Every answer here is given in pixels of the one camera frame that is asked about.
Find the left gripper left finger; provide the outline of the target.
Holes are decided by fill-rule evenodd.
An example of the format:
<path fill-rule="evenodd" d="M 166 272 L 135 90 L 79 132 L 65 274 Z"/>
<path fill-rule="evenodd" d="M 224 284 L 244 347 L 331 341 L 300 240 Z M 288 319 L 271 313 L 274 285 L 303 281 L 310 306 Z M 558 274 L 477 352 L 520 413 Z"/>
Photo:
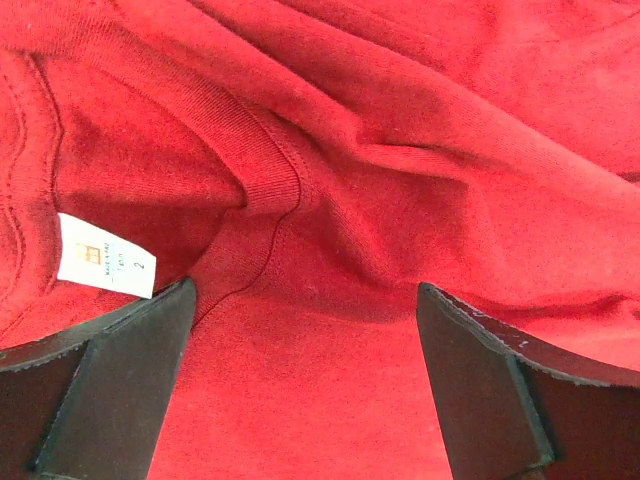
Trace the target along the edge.
<path fill-rule="evenodd" d="M 2 350 L 2 478 L 146 478 L 195 307 L 184 279 Z"/>

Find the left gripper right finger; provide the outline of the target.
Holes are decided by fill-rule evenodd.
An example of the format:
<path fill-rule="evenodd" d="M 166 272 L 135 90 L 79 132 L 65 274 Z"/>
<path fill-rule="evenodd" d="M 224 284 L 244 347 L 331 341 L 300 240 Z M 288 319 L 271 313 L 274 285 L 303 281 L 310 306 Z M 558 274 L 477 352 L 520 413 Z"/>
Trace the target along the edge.
<path fill-rule="evenodd" d="M 428 283 L 416 317 L 454 478 L 638 478 L 637 371 L 554 346 Z"/>

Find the red t shirt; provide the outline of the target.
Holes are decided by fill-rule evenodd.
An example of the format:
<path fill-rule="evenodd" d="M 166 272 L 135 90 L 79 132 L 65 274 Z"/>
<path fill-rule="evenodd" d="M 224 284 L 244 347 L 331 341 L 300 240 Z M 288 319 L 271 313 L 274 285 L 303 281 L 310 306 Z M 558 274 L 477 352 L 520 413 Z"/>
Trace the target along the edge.
<path fill-rule="evenodd" d="M 639 365 L 635 1 L 5 1 L 1 343 L 190 277 L 154 479 L 446 479 L 420 283 Z"/>

